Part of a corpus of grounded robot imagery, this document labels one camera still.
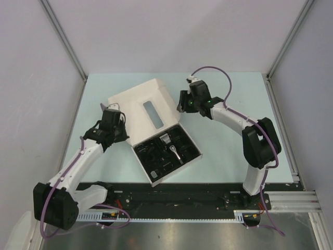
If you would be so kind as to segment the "silver black hair clipper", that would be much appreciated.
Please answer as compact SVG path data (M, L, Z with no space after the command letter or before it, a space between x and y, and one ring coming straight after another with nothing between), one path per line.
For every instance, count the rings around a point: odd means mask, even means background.
M166 144L166 147L176 156L180 164L183 164L183 161L177 152L175 145L172 143L170 136L166 133L160 136L160 140Z

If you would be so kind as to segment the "white box with black tray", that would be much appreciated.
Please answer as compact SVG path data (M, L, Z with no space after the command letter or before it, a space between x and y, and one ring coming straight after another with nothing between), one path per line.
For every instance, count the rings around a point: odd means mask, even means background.
M108 98L108 104L118 103L126 116L127 142L139 161L151 186L155 187L169 177L202 158L202 152L180 124L180 113L159 79L151 79ZM168 134L183 164L160 140ZM155 171L158 177L152 178Z

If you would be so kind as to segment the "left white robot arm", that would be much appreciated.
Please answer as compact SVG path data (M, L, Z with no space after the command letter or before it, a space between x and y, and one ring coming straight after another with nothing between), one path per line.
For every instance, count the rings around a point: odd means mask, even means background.
M106 108L102 118L80 138L80 147L72 159L46 184L33 189L34 217L41 224L69 230L78 215L94 206L111 207L115 202L113 186L101 181L78 191L82 178L93 163L114 143L126 141L123 112Z

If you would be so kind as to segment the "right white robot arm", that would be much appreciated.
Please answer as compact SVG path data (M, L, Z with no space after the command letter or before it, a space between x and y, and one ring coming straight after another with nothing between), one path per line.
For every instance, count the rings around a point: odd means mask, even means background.
M181 113L199 113L220 122L242 138L242 149L248 170L240 195L240 203L252 209L263 198L268 170L279 165L281 144L272 121L264 117L252 119L228 107L225 100L210 95L207 84L197 78L188 78L188 90L180 91L177 110Z

